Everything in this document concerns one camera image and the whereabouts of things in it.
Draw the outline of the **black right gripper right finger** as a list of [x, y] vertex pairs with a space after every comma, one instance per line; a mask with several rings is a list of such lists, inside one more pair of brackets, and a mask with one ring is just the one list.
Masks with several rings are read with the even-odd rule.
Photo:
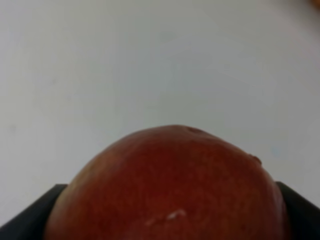
[[294, 240], [320, 240], [320, 208], [278, 181]]

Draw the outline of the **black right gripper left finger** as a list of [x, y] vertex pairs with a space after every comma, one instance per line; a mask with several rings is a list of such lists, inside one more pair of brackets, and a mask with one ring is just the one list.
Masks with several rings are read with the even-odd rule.
[[25, 210], [0, 227], [2, 240], [41, 240], [47, 219], [67, 184], [56, 184]]

